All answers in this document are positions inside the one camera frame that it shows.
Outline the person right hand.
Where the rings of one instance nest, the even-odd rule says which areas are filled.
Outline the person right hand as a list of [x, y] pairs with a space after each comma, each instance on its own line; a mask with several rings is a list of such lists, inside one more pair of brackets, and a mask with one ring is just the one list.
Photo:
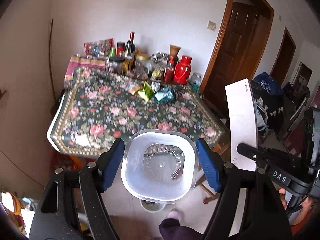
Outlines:
[[[285, 199], [286, 190], [284, 188], [280, 188], [278, 190], [278, 193], [280, 196], [281, 203], [284, 209], [286, 210], [287, 209], [287, 201]], [[290, 225], [291, 226], [298, 225], [304, 219], [306, 219], [309, 212], [311, 211], [312, 205], [313, 205], [313, 199], [310, 197], [306, 197], [304, 199], [304, 202], [302, 202], [302, 204], [297, 206], [299, 210], [293, 213], [293, 218], [289, 219]]]

